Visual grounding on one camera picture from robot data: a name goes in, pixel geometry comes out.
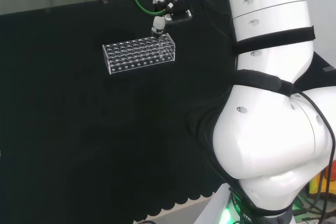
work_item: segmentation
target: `black backdrop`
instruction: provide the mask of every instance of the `black backdrop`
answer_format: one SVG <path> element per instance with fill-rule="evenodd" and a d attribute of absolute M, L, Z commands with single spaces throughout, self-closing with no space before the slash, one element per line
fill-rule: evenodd
<path fill-rule="evenodd" d="M 184 117 L 227 89 L 234 56 L 193 7 L 169 31 L 175 63 L 111 76 L 101 45 L 150 35 L 133 1 L 0 17 L 1 224 L 128 224 L 217 190 Z M 327 66 L 298 87 L 335 85 Z"/>

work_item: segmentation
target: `end effector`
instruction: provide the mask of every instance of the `end effector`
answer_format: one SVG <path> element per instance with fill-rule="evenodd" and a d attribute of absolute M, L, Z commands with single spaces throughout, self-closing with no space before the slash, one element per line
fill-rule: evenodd
<path fill-rule="evenodd" d="M 192 18 L 188 0 L 153 0 L 155 10 L 166 9 L 165 15 L 154 18 L 152 34 L 160 36 L 164 33 L 166 25 L 184 22 Z"/>

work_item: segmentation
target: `black strap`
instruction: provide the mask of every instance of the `black strap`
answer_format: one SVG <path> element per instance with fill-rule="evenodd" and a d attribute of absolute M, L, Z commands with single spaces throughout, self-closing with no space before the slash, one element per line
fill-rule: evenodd
<path fill-rule="evenodd" d="M 233 52 L 240 55 L 245 52 L 312 41 L 314 39 L 315 33 L 313 26 L 297 28 L 241 40 L 233 46 Z"/>
<path fill-rule="evenodd" d="M 235 71 L 233 85 L 264 89 L 288 97 L 290 97 L 294 91 L 294 85 L 291 82 L 283 81 L 279 77 L 270 74 L 247 69 Z"/>

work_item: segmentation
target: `yellow object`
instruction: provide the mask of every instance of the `yellow object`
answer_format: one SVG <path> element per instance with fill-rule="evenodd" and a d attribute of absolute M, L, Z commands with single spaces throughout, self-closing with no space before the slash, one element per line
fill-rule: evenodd
<path fill-rule="evenodd" d="M 319 190 L 319 182 L 320 182 L 320 174 L 316 175 L 310 182 L 309 182 L 309 194 L 315 195 L 317 194 L 317 191 Z M 327 179 L 325 176 L 322 175 L 322 188 L 321 193 L 325 193 L 326 191 L 326 185 L 327 185 Z M 336 197 L 336 181 L 330 182 L 329 187 L 329 193 L 332 194 L 331 198 Z"/>

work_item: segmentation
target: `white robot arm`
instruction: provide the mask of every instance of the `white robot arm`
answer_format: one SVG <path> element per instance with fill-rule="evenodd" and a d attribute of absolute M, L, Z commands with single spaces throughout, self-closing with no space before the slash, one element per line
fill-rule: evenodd
<path fill-rule="evenodd" d="M 229 1 L 238 42 L 312 26 L 307 0 Z M 313 42 L 300 42 L 240 54 L 237 68 L 294 83 L 307 71 L 312 57 Z M 305 94 L 336 131 L 336 87 Z M 303 186 L 328 165 L 332 139 L 302 95 L 287 97 L 235 85 L 216 123 L 213 146 L 220 165 L 239 179 L 255 206 L 274 211 L 288 208 Z"/>

